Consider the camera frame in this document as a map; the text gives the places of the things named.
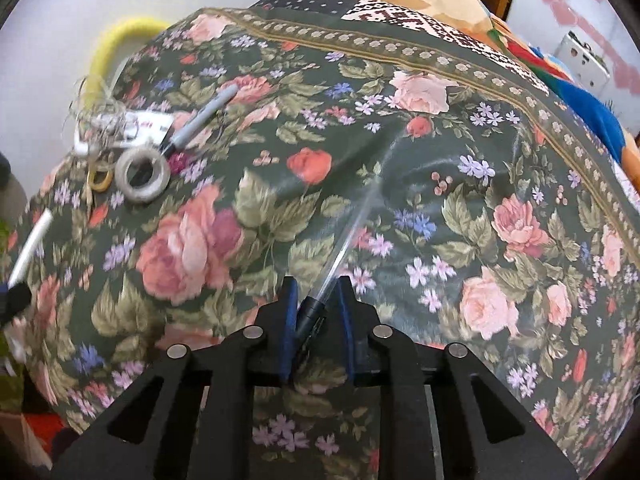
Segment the clear pen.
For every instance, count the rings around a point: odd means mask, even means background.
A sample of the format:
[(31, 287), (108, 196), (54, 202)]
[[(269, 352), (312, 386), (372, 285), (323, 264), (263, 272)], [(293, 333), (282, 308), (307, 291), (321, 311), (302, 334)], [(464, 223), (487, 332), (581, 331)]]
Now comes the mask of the clear pen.
[(395, 136), (390, 142), (390, 147), (384, 152), (380, 160), (380, 172), (375, 174), (372, 180), (364, 186), (362, 196), (356, 201), (354, 210), (348, 217), (340, 237), (334, 244), (332, 252), (326, 259), (318, 278), (309, 289), (305, 299), (300, 303), (296, 318), (295, 342), (297, 349), (303, 349), (307, 341), (312, 337), (314, 329), (323, 318), (326, 310), (326, 300), (335, 287), (335, 282), (340, 275), (341, 265), (344, 263), (350, 248), (354, 246), (359, 231), (369, 217), (371, 209), (380, 200), (381, 188), (388, 175), (388, 166), (393, 154), (400, 144), (401, 135)]

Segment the white tape roll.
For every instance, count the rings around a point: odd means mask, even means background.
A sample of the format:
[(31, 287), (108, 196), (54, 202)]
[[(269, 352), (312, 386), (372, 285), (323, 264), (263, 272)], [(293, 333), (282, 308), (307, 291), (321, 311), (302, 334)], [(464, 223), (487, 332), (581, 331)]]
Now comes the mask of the white tape roll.
[(156, 200), (168, 187), (170, 177), (167, 159), (152, 146), (128, 148), (114, 167), (116, 188), (134, 205)]

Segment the white paper packet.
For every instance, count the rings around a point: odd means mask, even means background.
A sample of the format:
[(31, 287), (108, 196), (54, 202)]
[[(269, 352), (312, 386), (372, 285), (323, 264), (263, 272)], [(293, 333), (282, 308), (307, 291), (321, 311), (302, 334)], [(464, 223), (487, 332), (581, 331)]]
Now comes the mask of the white paper packet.
[(124, 114), (99, 113), (80, 118), (74, 130), (73, 152), (87, 157), (112, 148), (159, 146), (173, 122), (171, 114), (148, 110)]

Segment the grey marker pen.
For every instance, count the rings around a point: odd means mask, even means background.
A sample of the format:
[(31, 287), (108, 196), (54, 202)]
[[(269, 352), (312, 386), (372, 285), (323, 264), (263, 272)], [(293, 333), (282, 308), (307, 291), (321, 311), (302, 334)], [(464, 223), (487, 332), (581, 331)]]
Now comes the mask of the grey marker pen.
[(199, 112), (196, 113), (182, 128), (168, 136), (160, 144), (160, 154), (170, 159), (175, 152), (182, 151), (200, 133), (200, 131), (231, 102), (239, 91), (237, 84), (220, 90)]

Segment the white disposable razor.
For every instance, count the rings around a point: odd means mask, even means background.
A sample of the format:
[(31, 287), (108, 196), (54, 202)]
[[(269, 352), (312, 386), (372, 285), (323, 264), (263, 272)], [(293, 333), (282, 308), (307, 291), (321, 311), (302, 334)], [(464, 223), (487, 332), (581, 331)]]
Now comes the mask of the white disposable razor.
[(43, 241), (47, 232), (50, 229), (50, 225), (53, 221), (53, 214), (50, 209), (45, 209), (38, 221), (32, 227), (32, 230), (27, 237), (27, 240), (21, 250), (20, 254), (17, 257), (16, 263), (12, 269), (10, 277), (6, 282), (6, 286), (9, 288), (14, 287), (18, 282), (23, 281), (26, 276), (28, 267), (32, 258), (36, 253), (36, 249)]

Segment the yellow foam tube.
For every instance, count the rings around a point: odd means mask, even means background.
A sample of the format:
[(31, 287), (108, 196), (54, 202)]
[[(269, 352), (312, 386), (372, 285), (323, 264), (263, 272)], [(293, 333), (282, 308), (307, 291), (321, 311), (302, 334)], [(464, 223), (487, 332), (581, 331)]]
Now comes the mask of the yellow foam tube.
[(102, 32), (89, 63), (88, 74), (79, 89), (81, 108), (84, 110), (105, 98), (108, 77), (128, 58), (126, 50), (146, 44), (168, 29), (169, 22), (149, 15), (122, 18)]

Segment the floral bed quilt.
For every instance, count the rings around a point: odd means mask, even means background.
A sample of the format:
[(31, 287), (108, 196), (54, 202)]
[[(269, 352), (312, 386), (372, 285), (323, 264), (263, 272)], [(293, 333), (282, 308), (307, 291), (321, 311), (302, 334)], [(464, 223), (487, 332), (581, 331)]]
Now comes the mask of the floral bed quilt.
[(374, 0), (202, 9), (127, 62), (112, 101), (183, 126), (238, 94), (134, 205), (63, 158), (1, 256), (45, 212), (32, 304), (9, 345), (64, 424), (86, 430), (172, 344), (247, 326), (286, 276), (338, 270), (383, 322), (470, 349), (580, 478), (639, 387), (639, 193), (593, 128), (462, 32)]

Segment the colourful patchwork blanket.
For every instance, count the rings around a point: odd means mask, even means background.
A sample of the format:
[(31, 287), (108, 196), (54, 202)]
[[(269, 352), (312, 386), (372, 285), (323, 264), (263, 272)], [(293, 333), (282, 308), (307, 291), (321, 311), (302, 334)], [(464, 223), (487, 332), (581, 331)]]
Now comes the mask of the colourful patchwork blanket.
[(558, 63), (550, 62), (514, 35), (498, 16), (489, 14), (492, 31), (487, 36), (511, 58), (529, 68), (586, 124), (608, 149), (622, 168), (634, 190), (639, 192), (639, 148), (632, 135), (623, 128), (614, 114), (595, 96), (576, 86)]

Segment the white storage box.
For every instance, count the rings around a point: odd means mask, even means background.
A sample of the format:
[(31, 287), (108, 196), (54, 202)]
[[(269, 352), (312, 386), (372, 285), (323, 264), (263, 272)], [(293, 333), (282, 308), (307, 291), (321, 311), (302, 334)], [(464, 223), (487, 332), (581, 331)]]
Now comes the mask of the white storage box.
[(602, 94), (611, 74), (602, 58), (593, 53), (590, 44), (570, 30), (563, 36), (554, 56), (566, 66), (576, 84), (594, 96)]

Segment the white wardrobe with hearts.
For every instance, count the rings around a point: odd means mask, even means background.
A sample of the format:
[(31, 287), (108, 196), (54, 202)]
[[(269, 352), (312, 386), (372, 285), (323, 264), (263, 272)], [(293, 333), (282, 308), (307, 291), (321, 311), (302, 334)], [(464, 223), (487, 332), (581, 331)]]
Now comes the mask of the white wardrobe with hearts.
[(613, 105), (631, 134), (639, 133), (639, 49), (608, 0), (512, 0), (506, 22), (523, 40), (549, 53), (568, 32), (589, 44), (610, 72), (600, 100)]

